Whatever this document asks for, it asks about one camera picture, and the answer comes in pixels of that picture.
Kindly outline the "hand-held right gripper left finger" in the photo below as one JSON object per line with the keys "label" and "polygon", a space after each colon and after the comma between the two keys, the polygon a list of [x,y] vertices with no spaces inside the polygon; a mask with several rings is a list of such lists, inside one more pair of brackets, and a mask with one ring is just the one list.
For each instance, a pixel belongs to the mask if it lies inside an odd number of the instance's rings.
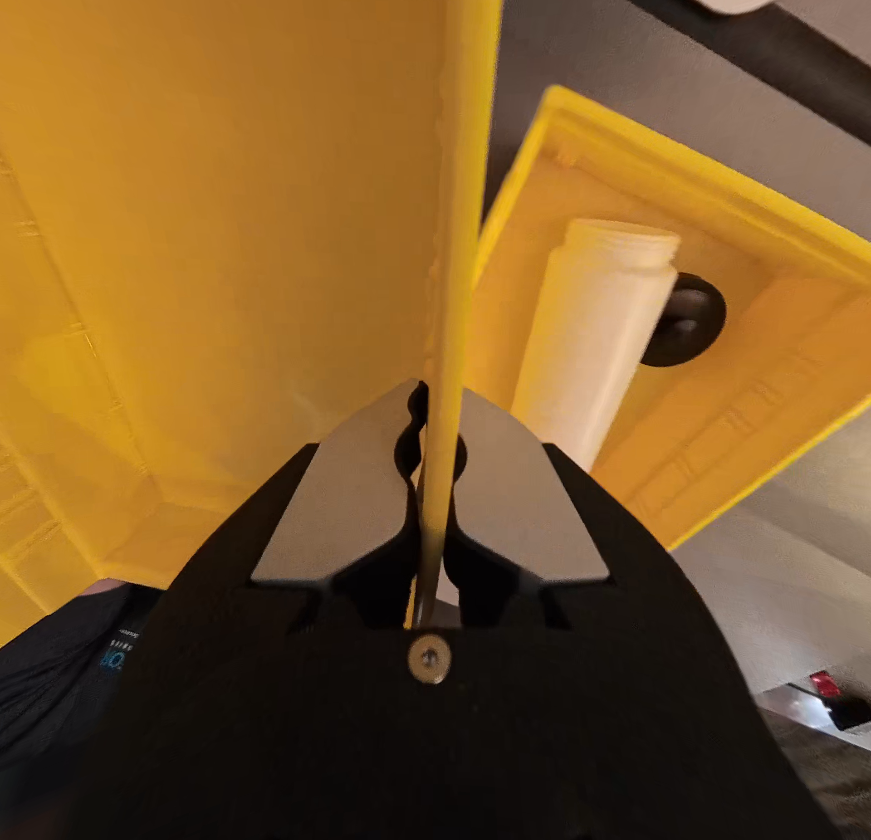
{"label": "hand-held right gripper left finger", "polygon": [[402,382],[318,445],[253,571],[258,585],[323,586],[416,522],[419,382]]}

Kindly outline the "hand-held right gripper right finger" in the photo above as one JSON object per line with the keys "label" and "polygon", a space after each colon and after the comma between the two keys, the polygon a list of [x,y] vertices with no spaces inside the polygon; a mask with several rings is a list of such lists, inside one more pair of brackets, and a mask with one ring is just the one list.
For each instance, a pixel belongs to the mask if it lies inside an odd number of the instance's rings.
{"label": "hand-held right gripper right finger", "polygon": [[477,560],[533,586],[600,584],[610,572],[543,443],[506,410],[463,391],[465,464],[453,487],[445,572],[470,593]]}

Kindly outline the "white plastic bottle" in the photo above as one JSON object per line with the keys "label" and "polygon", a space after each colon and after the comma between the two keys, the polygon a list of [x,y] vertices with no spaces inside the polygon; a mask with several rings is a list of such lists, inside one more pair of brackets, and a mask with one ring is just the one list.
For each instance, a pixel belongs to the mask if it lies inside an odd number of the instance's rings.
{"label": "white plastic bottle", "polygon": [[590,472],[659,322],[681,236],[576,219],[550,252],[511,413]]}

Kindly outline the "black bottle lid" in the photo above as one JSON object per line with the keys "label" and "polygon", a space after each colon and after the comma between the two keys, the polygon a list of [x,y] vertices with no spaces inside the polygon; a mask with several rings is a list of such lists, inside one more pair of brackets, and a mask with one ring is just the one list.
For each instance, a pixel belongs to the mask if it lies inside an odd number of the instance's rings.
{"label": "black bottle lid", "polygon": [[641,365],[669,368],[699,357],[722,333],[726,317],[726,302],[717,287],[680,272],[641,356]]}

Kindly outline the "yellow plastic bin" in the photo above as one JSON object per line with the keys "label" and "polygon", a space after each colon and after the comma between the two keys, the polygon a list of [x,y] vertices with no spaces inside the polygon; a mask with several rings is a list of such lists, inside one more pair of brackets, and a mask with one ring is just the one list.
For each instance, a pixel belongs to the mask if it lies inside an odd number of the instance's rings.
{"label": "yellow plastic bin", "polygon": [[2,0],[2,643],[443,367],[503,0]]}
{"label": "yellow plastic bin", "polygon": [[726,305],[712,346],[640,367],[592,476],[678,546],[869,407],[869,242],[568,88],[547,88],[484,223],[464,382],[509,410],[550,252],[576,218],[680,234]]}

